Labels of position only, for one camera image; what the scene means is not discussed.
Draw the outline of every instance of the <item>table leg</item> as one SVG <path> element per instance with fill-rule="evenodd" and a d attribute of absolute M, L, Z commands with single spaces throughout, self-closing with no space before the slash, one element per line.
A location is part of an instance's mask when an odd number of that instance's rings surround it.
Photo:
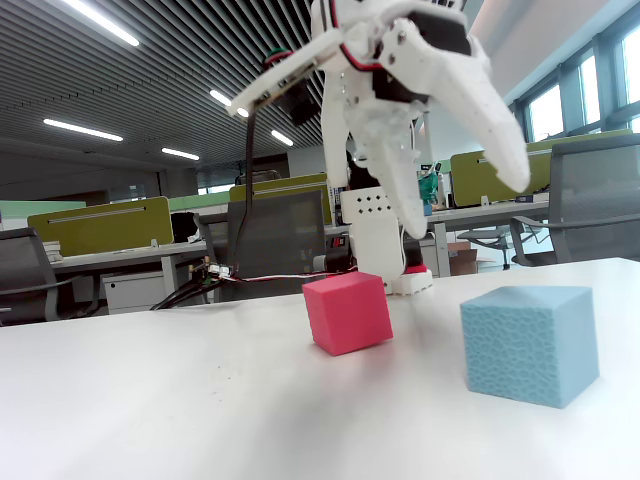
<path fill-rule="evenodd" d="M 438 270 L 440 270 L 440 278 L 450 277 L 449 245 L 447 243 L 447 228 L 445 227 L 445 224 L 442 222 L 434 223 L 433 233 L 436 237 L 436 254 L 438 255 Z"/>
<path fill-rule="evenodd" d="M 169 296 L 180 287 L 178 270 L 176 269 L 178 256 L 162 257 L 160 261 L 162 262 L 162 276 L 164 277 L 164 293 Z"/>

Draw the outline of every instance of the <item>red wire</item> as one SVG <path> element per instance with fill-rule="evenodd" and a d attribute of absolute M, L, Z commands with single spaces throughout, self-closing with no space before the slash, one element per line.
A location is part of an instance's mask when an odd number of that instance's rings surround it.
<path fill-rule="evenodd" d="M 293 52 L 280 52 L 280 53 L 274 53 L 273 55 L 271 55 L 269 58 L 267 58 L 264 62 L 262 62 L 262 65 L 264 67 L 270 67 L 271 64 L 273 62 L 276 62 L 278 60 L 282 60 L 283 58 L 287 58 L 288 56 L 293 55 Z"/>
<path fill-rule="evenodd" d="M 336 11 L 336 0 L 331 0 L 331 19 L 333 22 L 333 27 L 340 28 L 340 25 L 338 23 L 338 13 Z M 342 50 L 342 53 L 345 57 L 347 57 L 347 60 L 349 60 L 349 62 L 358 70 L 370 72 L 373 70 L 383 69 L 382 65 L 380 65 L 379 63 L 360 63 L 353 55 L 351 55 L 351 52 L 347 50 L 347 47 L 344 43 L 340 45 L 340 50 Z"/>

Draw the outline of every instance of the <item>robotic hand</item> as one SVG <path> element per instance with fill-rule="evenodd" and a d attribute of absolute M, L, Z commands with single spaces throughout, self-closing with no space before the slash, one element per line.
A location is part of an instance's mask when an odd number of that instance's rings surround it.
<path fill-rule="evenodd" d="M 407 132 L 428 101 L 441 103 L 475 136 L 511 189 L 523 191 L 530 177 L 522 132 L 491 85 L 482 47 L 467 34 L 461 2 L 433 1 L 314 0 L 313 40 L 227 107 L 230 114 L 255 111 L 314 69 L 324 70 L 321 123 L 331 186 L 348 185 L 351 132 L 395 216 L 416 239 L 424 237 L 427 221 Z"/>

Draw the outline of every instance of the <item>red part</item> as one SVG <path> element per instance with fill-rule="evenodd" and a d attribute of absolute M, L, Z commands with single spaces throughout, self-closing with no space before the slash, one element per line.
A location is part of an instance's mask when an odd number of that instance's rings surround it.
<path fill-rule="evenodd" d="M 411 273 L 427 273 L 429 269 L 426 265 L 416 265 L 415 267 L 407 267 L 405 270 L 405 274 L 409 275 Z"/>
<path fill-rule="evenodd" d="M 353 272 L 303 285 L 313 340 L 342 355 L 393 338 L 382 279 Z"/>

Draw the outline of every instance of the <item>cardboard box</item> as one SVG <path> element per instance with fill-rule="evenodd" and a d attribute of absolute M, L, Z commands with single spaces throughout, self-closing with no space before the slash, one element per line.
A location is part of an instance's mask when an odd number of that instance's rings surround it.
<path fill-rule="evenodd" d="M 470 275 L 478 273 L 478 251 L 471 248 L 469 242 L 449 244 L 449 268 L 451 276 Z"/>

